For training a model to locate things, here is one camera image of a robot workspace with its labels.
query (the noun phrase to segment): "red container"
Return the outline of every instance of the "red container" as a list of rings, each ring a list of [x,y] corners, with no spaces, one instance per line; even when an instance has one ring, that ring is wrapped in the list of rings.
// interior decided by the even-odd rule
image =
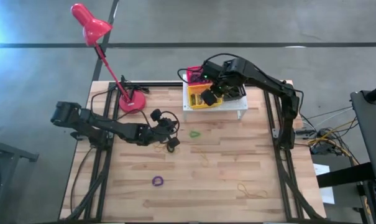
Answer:
[[[212,82],[210,80],[199,80],[196,82],[195,80],[200,78],[201,72],[203,69],[200,69],[200,66],[194,66],[194,67],[188,67],[186,71],[186,80],[188,81],[188,86],[193,86],[193,85],[204,85],[204,84],[211,84]]]

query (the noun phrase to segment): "yellow container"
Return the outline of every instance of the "yellow container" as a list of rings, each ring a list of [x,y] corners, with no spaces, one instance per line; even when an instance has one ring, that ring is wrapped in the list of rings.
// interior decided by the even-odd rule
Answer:
[[[203,99],[201,99],[200,94],[204,92],[205,90],[209,90],[210,86],[211,84],[188,86],[189,105],[192,109],[212,108],[212,107],[219,106],[222,104],[222,98],[217,98],[217,103],[211,106],[208,106],[203,101]]]

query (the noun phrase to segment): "lamp shade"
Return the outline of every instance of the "lamp shade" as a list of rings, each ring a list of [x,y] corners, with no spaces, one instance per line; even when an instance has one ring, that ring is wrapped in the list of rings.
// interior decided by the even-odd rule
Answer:
[[[88,46],[95,44],[99,38],[112,29],[112,25],[96,19],[82,3],[74,4],[70,11],[83,26],[83,36]]]

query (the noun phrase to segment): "purple rubber band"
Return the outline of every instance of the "purple rubber band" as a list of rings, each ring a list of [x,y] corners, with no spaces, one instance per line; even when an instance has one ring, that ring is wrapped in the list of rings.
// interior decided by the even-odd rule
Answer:
[[[164,180],[163,180],[163,177],[161,177],[161,176],[155,176],[152,179],[152,185],[155,186],[155,187],[161,186],[163,184],[164,184]]]

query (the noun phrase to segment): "lamp base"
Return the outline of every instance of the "lamp base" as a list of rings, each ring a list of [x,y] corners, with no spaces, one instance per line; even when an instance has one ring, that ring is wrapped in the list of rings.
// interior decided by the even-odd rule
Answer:
[[[145,104],[146,104],[145,95],[141,91],[138,91],[138,90],[134,90],[134,94],[132,95],[132,99],[130,102],[125,102],[123,97],[120,97],[120,100],[119,100],[120,109],[122,109],[126,113],[132,110],[142,110],[144,109]]]

